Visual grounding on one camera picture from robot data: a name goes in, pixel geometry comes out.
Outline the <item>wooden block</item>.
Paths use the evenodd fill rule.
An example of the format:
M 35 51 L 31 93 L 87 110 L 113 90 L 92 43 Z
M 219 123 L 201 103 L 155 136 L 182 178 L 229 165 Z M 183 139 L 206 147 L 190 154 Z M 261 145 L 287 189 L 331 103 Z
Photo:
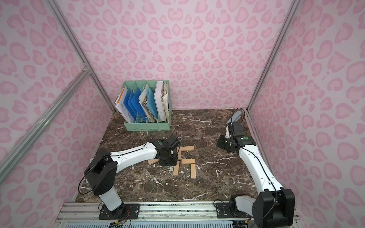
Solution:
M 191 178 L 196 179 L 196 164 L 195 163 L 191 164 Z
M 149 164 L 149 165 L 151 165 L 151 164 L 155 164 L 155 163 L 157 163 L 157 162 L 159 162 L 159 160 L 158 160 L 158 159 L 151 159 L 151 160 L 148 160 L 148 164 Z
M 195 159 L 181 159 L 182 164 L 196 164 Z
M 182 152 L 191 152 L 191 151 L 194 151 L 195 148 L 194 146 L 184 146 L 184 147 L 181 147 L 181 151 Z
M 178 160 L 180 161 L 182 159 L 182 149 L 181 149 L 181 147 L 177 148 L 177 152 L 178 152 Z
M 177 161 L 176 166 L 174 167 L 173 175 L 177 176 L 179 173 L 180 161 Z

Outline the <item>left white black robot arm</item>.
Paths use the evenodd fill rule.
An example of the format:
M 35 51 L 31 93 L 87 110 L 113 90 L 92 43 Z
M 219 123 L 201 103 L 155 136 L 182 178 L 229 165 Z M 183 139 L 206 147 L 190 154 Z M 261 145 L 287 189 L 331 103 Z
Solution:
M 124 203 L 116 188 L 116 174 L 123 169 L 143 161 L 157 159 L 161 166 L 176 166 L 180 140 L 175 135 L 167 139 L 152 139 L 148 142 L 128 150 L 108 152 L 102 150 L 84 171 L 84 178 L 91 187 L 91 191 L 98 196 L 103 204 L 104 211 L 112 213 L 124 211 Z

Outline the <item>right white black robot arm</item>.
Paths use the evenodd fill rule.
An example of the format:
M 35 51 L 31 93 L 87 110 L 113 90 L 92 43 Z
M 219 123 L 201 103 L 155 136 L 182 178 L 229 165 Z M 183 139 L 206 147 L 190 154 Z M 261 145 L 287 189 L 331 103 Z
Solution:
M 258 195 L 232 195 L 229 210 L 233 216 L 249 215 L 258 228 L 289 227 L 293 224 L 295 194 L 285 189 L 263 160 L 255 140 L 246 136 L 241 122 L 229 122 L 226 134 L 220 135 L 217 146 L 228 153 L 237 153 L 248 168 Z

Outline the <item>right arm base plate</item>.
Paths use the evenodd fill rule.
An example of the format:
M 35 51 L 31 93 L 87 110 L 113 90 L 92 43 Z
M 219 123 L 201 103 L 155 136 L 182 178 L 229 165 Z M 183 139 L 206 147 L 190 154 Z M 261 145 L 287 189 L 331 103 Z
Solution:
M 216 214 L 218 219 L 231 219 L 235 218 L 231 212 L 230 204 L 223 201 L 214 201 L 213 206 L 216 209 Z

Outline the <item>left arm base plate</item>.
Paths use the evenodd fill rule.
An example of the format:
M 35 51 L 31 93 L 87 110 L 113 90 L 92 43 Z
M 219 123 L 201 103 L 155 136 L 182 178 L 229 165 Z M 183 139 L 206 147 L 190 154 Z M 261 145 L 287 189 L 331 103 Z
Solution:
M 104 204 L 100 209 L 99 220 L 122 220 L 122 219 L 138 219 L 140 204 L 123 203 L 114 211 L 110 211 Z

